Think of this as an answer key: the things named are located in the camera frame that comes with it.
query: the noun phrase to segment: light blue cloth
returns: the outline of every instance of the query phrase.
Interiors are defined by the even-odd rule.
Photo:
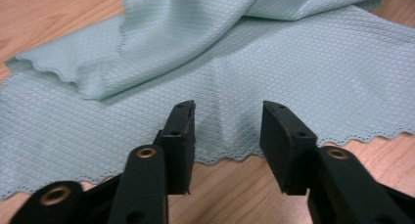
[[[414,133],[415,29],[347,6],[376,2],[124,0],[125,15],[16,55],[0,93],[1,198],[120,173],[186,100],[208,164],[261,155],[263,100],[319,146]]]

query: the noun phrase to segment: table surface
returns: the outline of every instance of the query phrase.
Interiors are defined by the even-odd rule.
[[[121,0],[0,0],[0,80],[9,74],[3,63],[15,54],[122,12]],[[374,14],[415,27],[415,0],[383,0]],[[415,136],[351,141],[346,149],[376,180],[415,197]],[[191,192],[169,197],[170,223],[311,223],[306,197],[280,194],[262,157],[196,163]],[[27,198],[20,193],[0,202],[0,224]]]

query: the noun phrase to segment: textured fabric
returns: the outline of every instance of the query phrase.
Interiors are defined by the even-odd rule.
[[[415,30],[346,6],[376,1],[124,0],[125,15],[15,56],[0,195],[117,174],[192,99],[208,164],[261,155],[263,100],[290,107],[319,146],[413,133]]]

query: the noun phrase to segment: wooden table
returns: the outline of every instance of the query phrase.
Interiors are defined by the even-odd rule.
[[[0,63],[13,55],[123,12],[121,0],[0,0]],[[374,12],[415,27],[415,0],[383,0]],[[0,79],[8,75],[3,65]],[[415,197],[415,136],[349,142],[378,181]],[[82,183],[86,188],[90,184]],[[281,195],[262,157],[195,164],[191,196],[169,198],[170,223],[311,223],[306,197]],[[28,198],[0,202],[0,223],[8,223]]]

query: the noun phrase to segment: wood grain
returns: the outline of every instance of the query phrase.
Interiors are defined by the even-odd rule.
[[[383,0],[374,14],[415,27],[414,2]],[[121,0],[0,0],[0,63],[122,11]],[[0,67],[0,80],[7,74]],[[415,136],[352,141],[346,149],[375,179],[415,197]],[[170,223],[311,223],[306,198],[281,195],[262,157],[224,159],[215,166],[196,163],[191,191],[191,196],[169,198]],[[20,193],[0,202],[0,223],[8,223],[27,198]]]

